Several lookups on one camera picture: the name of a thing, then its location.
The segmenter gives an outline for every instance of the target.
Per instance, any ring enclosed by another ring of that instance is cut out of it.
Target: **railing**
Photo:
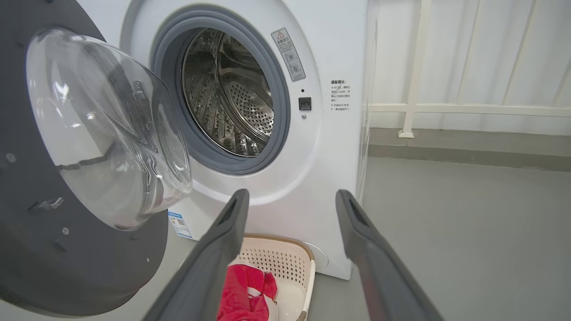
[[[431,16],[432,0],[421,0],[420,17],[416,46],[412,62],[412,71],[408,86],[407,103],[374,103],[369,108],[372,113],[382,112],[405,112],[402,130],[399,137],[413,138],[412,128],[415,113],[460,113],[460,114],[500,114],[500,115],[528,115],[528,116],[551,116],[551,117],[571,117],[571,108],[561,106],[561,94],[564,88],[569,85],[569,70],[571,69],[571,59],[567,64],[563,77],[558,85],[550,106],[514,106],[510,104],[513,90],[513,80],[517,79],[521,69],[521,61],[529,50],[528,31],[532,28],[536,16],[537,7],[541,0],[533,0],[529,9],[529,14],[525,23],[524,32],[512,66],[508,83],[500,105],[471,104],[463,103],[465,84],[468,72],[474,56],[474,42],[482,25],[481,7],[482,0],[478,0],[468,51],[464,62],[464,68],[456,95],[455,103],[419,103],[420,76],[423,70],[424,53],[427,43],[428,26]]]

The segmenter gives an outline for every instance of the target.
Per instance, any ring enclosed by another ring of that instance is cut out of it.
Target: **laundry basket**
[[[315,258],[304,243],[280,236],[245,234],[239,258],[272,272],[280,321],[305,321],[315,280]]]

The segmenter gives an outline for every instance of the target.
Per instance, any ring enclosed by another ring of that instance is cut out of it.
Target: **basket rim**
[[[271,234],[258,234],[258,233],[244,233],[244,238],[268,239],[268,240],[275,240],[278,242],[286,242],[286,243],[294,244],[294,245],[297,245],[297,246],[303,248],[307,252],[307,255],[309,256],[310,261],[315,261],[315,257],[313,256],[313,252],[311,251],[311,249],[305,243],[303,243],[300,240],[296,240],[296,239],[292,239],[292,238],[286,238],[284,236],[277,236],[277,235],[271,235]]]

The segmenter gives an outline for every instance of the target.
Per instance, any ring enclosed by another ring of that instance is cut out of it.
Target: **red and white garment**
[[[244,260],[228,266],[218,309],[218,321],[278,321],[274,303],[278,287],[270,272]]]

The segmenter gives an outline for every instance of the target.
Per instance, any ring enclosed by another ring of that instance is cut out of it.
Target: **front-loading washing machine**
[[[0,226],[15,261],[3,290],[100,312],[30,284],[140,287],[167,221],[199,240],[241,188],[247,232],[302,240],[317,272],[349,279],[334,199],[363,194],[377,11],[374,0],[12,3]],[[130,266],[140,256],[144,271]]]

